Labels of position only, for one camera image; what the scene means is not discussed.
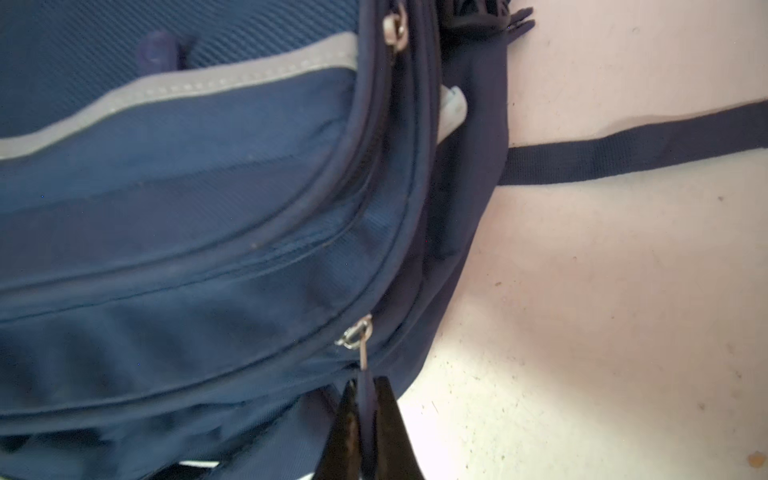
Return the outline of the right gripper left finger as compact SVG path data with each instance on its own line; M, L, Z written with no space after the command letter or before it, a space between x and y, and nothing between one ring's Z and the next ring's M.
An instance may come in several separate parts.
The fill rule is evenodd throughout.
M362 454L357 386L345 386L323 452L315 468L314 480L359 480Z

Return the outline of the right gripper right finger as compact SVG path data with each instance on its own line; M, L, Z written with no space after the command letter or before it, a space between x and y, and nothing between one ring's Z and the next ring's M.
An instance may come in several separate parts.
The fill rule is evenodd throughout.
M388 378L374 379L377 396L374 479L424 480Z

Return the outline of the navy blue backpack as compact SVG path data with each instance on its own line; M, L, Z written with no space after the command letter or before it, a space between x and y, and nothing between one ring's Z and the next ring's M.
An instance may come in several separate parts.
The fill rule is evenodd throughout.
M314 475L420 372L498 186L767 144L767 104L510 147L505 1L5 1L1 475Z

